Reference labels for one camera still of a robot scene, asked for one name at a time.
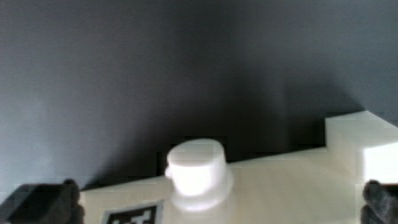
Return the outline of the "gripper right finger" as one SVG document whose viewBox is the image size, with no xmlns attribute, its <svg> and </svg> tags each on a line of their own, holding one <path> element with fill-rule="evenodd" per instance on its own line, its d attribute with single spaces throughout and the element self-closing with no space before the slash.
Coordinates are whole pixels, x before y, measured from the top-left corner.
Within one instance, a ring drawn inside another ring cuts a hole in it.
<svg viewBox="0 0 398 224">
<path fill-rule="evenodd" d="M 398 185 L 371 180 L 362 189 L 361 224 L 398 224 Z"/>
</svg>

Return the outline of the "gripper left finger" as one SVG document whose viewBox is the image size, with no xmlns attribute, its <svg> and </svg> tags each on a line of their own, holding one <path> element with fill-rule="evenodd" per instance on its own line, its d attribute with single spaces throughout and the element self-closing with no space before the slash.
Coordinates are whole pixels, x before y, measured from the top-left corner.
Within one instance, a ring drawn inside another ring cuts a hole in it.
<svg viewBox="0 0 398 224">
<path fill-rule="evenodd" d="M 0 224 L 83 224 L 83 215 L 73 179 L 23 184 L 0 204 Z"/>
</svg>

